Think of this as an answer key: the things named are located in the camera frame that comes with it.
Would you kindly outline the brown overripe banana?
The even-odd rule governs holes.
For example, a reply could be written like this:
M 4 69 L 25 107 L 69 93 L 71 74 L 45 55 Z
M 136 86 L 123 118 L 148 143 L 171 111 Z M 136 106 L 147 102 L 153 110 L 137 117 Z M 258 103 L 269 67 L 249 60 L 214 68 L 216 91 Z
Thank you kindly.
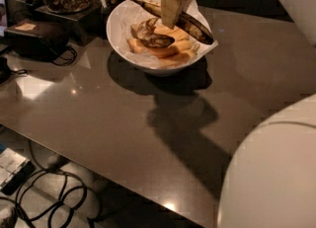
M 132 35 L 147 47 L 165 48 L 170 46 L 175 42 L 174 38 L 154 32 L 157 21 L 157 18 L 150 18 L 132 25 L 130 27 Z

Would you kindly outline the dark spotted banana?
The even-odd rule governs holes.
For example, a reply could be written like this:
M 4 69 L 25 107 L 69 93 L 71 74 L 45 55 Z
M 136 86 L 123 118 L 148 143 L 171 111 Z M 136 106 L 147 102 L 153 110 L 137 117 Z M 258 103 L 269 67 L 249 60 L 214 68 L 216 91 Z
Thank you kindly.
M 158 4 L 154 4 L 149 0 L 131 0 L 135 4 L 139 5 L 148 13 L 161 18 L 162 12 L 161 7 Z M 197 41 L 204 44 L 213 44 L 213 36 L 211 31 L 202 24 L 199 20 L 192 17 L 190 14 L 182 12 L 179 16 L 176 26 L 191 37 L 195 38 Z

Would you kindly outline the dark metal stand box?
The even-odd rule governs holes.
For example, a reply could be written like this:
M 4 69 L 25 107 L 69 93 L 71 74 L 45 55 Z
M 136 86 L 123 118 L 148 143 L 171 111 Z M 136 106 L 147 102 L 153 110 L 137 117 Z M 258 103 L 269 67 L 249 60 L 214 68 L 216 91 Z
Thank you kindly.
M 95 2 L 88 9 L 78 13 L 52 13 L 45 6 L 36 8 L 36 13 L 42 20 L 60 23 L 68 33 L 71 42 L 86 45 L 94 38 L 105 37 L 106 25 L 101 10 L 101 4 Z

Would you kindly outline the white power adapter box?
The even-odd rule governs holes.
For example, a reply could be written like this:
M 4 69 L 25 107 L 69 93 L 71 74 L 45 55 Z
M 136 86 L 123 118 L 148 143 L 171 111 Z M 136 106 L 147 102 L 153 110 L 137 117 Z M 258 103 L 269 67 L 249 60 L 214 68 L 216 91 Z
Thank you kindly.
M 0 191 L 12 195 L 36 167 L 23 155 L 5 148 L 0 152 Z

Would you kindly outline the black box with label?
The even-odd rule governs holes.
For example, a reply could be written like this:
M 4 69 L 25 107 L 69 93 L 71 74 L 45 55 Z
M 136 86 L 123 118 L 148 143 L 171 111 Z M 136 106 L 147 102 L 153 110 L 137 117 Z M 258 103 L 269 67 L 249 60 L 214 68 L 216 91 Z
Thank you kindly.
M 57 22 L 25 19 L 4 31 L 5 39 L 22 57 L 41 62 L 52 62 L 67 48 L 69 36 Z

